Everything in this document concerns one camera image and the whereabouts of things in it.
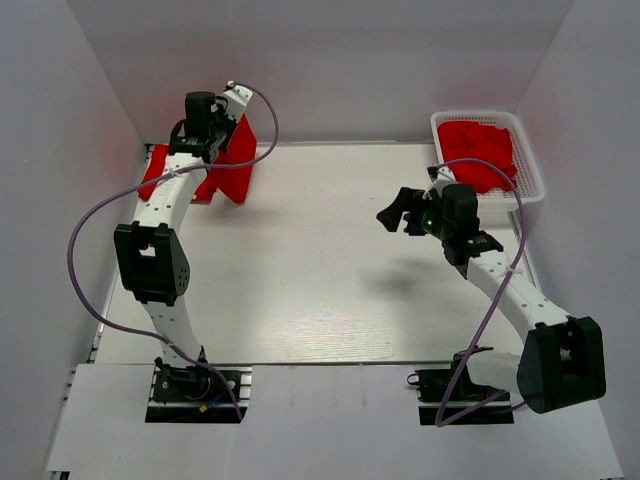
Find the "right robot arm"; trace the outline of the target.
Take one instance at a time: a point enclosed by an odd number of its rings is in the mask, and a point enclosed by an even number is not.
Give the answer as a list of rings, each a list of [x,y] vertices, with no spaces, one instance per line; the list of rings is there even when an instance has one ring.
[[[481,230],[478,200],[467,185],[429,191],[403,187],[376,218],[389,232],[438,239],[447,262],[491,299],[523,342],[519,354],[482,347],[477,339],[454,356],[443,392],[472,399],[488,389],[519,395],[538,414],[597,400],[606,393],[602,330],[546,298]]]

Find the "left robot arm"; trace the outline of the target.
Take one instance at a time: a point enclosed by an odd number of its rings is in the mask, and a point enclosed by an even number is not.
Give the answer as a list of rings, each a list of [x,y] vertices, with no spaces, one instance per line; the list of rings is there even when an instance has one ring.
[[[230,139],[237,117],[228,116],[229,98],[212,92],[191,92],[185,99],[185,118],[171,132],[162,174],[141,213],[120,224],[114,242],[121,281],[151,318],[155,332],[167,341],[156,361],[160,371],[188,398],[199,399],[211,387],[211,374],[180,357],[181,350],[204,363],[204,348],[196,339],[184,294],[190,266],[178,238],[193,196]]]

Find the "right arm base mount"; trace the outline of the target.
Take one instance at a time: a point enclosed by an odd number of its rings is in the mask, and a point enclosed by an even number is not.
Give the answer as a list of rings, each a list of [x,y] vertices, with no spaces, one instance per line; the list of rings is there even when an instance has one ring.
[[[407,384],[417,390],[421,426],[435,425],[438,408],[452,375],[453,370],[449,368],[428,368],[415,370],[407,377]],[[468,374],[464,373],[449,397],[443,418],[447,419],[496,393],[497,390],[493,387],[472,384]],[[453,425],[510,425],[514,423],[510,407],[510,394],[505,393],[480,409],[455,420]]]

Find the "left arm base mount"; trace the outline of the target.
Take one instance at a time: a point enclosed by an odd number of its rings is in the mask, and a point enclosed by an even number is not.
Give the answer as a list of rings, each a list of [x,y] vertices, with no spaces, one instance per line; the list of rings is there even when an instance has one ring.
[[[154,367],[145,422],[149,424],[239,424],[230,391],[242,415],[249,407],[252,368],[223,367],[221,380],[209,370]]]

